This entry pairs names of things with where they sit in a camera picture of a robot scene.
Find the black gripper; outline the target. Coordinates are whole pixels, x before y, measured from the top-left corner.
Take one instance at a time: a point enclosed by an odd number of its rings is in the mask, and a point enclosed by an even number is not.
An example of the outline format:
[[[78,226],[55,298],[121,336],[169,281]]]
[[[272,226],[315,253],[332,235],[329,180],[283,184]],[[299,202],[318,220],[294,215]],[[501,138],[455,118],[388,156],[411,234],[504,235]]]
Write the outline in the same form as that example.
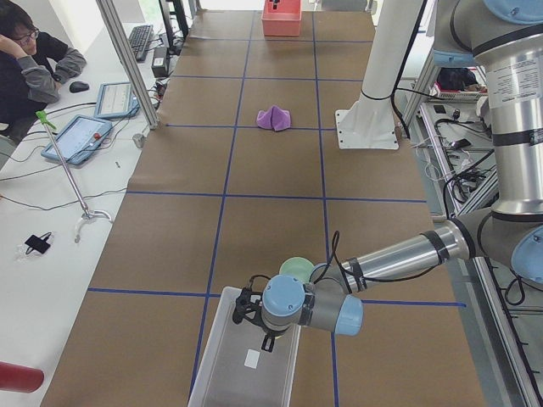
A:
[[[288,330],[288,326],[269,327],[264,322],[261,323],[261,329],[265,333],[260,349],[266,352],[272,352],[275,345],[275,337],[281,337]]]

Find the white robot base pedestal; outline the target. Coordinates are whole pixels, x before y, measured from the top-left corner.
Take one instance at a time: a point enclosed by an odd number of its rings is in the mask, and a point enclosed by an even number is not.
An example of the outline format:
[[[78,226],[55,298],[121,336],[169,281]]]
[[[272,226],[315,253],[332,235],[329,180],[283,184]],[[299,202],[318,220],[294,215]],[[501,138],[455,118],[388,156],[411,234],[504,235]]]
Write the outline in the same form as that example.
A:
[[[341,149],[396,150],[399,147],[393,93],[425,8],[424,1],[383,3],[360,96],[349,109],[335,112]]]

